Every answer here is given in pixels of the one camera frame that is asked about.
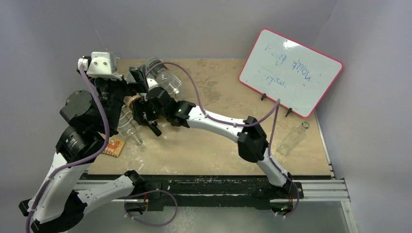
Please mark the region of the tall clear bottle silver cap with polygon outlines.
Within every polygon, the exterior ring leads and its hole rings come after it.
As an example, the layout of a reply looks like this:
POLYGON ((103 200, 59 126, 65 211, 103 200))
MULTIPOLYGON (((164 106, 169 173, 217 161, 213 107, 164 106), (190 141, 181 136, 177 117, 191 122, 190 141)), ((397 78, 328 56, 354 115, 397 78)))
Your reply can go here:
POLYGON ((162 61, 156 57, 148 59, 145 63, 146 73, 153 78, 158 86, 164 88, 168 94, 176 99, 183 95, 181 80, 172 73, 162 61))

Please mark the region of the dark green wine bottle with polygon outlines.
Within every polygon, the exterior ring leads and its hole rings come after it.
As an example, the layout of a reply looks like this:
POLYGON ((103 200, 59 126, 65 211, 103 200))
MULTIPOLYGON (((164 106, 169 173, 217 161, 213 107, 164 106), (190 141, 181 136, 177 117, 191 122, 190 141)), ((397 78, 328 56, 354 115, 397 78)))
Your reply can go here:
POLYGON ((162 135, 162 131, 157 127, 158 126, 158 122, 157 121, 149 121, 148 122, 148 127, 151 129, 151 131, 157 136, 161 136, 162 135))

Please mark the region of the clear glass bottle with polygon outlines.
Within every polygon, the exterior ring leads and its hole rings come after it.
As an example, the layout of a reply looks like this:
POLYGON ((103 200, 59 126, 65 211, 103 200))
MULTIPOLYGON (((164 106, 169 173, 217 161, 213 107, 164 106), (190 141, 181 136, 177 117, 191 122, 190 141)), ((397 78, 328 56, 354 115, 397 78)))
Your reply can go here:
POLYGON ((293 127, 282 139, 276 151, 284 156, 289 155, 291 151, 307 137, 307 130, 309 128, 310 124, 306 121, 293 127))

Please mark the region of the dark wine bottle foil neck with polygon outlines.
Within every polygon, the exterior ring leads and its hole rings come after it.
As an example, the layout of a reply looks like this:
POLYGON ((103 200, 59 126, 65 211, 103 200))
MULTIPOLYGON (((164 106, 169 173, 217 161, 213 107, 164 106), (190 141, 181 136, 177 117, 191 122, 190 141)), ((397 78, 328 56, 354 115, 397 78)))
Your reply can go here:
POLYGON ((124 97, 124 104, 128 109, 133 110, 134 105, 139 103, 141 99, 142 99, 142 96, 139 94, 134 95, 134 96, 126 96, 124 97))

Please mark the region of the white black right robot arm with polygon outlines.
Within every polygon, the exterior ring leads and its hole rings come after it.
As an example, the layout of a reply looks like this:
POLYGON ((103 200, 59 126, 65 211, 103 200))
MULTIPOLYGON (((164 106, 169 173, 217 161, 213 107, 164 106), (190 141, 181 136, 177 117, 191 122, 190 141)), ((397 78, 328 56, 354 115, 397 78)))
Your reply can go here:
POLYGON ((238 145, 240 158, 257 164, 263 171, 276 196, 283 198, 291 193, 292 179, 288 171, 271 158, 271 143, 256 118, 249 116, 243 120, 209 112, 199 104, 176 101, 161 87, 153 88, 129 105, 133 119, 149 127, 156 136, 162 134, 157 119, 163 117, 174 127, 201 129, 232 140, 238 145))

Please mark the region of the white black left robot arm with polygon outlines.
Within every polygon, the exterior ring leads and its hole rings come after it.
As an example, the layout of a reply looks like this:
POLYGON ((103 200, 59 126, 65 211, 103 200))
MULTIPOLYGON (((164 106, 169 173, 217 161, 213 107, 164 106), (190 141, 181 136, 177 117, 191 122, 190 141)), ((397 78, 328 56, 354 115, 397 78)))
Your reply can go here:
POLYGON ((138 199, 145 195, 143 178, 129 170, 96 189, 75 191, 74 186, 109 138, 117 134, 123 99, 137 93, 146 78, 132 68, 131 80, 106 79, 88 75, 90 67, 78 66, 88 90, 72 93, 60 115, 68 127, 60 136, 52 165, 35 196, 23 200, 19 208, 26 216, 28 233, 63 233, 77 225, 94 209, 118 198, 138 199))

